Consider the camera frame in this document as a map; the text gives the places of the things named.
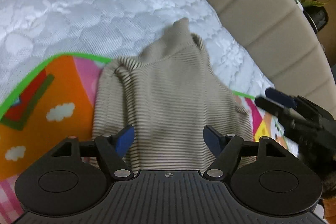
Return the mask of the beige striped knit garment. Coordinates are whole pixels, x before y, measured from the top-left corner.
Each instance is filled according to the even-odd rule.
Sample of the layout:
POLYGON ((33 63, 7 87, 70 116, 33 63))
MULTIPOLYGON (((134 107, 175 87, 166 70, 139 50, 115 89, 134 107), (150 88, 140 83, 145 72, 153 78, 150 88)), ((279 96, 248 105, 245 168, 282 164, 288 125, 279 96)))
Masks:
POLYGON ((118 57, 102 70, 92 136, 116 134, 127 125, 135 129, 125 158, 134 172, 205 171, 214 160, 203 139, 207 125, 253 140, 248 111, 214 74, 186 18, 140 55, 118 57))

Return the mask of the beige padded headboard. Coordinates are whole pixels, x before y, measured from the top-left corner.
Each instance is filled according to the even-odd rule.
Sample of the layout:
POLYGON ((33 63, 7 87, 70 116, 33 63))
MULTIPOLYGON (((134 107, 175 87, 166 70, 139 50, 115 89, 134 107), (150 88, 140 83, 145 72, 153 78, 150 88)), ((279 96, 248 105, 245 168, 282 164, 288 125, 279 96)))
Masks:
POLYGON ((326 55, 294 0, 207 0, 276 89, 335 113, 326 55))

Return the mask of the colourful cartoon play mat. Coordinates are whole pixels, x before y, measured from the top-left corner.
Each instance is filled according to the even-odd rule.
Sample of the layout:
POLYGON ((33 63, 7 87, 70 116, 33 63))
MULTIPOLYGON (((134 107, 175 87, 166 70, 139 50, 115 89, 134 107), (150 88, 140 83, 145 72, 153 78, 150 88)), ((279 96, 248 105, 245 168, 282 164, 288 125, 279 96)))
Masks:
POLYGON ((38 67, 1 117, 1 223, 23 210, 15 192, 18 176, 68 136, 92 139, 97 83, 104 63, 61 55, 38 67))

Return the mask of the white quilted mattress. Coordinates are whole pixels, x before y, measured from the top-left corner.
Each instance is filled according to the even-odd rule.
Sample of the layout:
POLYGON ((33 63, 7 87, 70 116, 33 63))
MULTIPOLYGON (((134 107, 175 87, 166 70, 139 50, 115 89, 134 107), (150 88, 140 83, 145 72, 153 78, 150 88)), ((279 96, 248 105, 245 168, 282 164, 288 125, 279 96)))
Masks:
POLYGON ((230 89, 257 96, 272 86, 206 0, 1 0, 1 112, 53 58, 135 56, 181 18, 230 89))

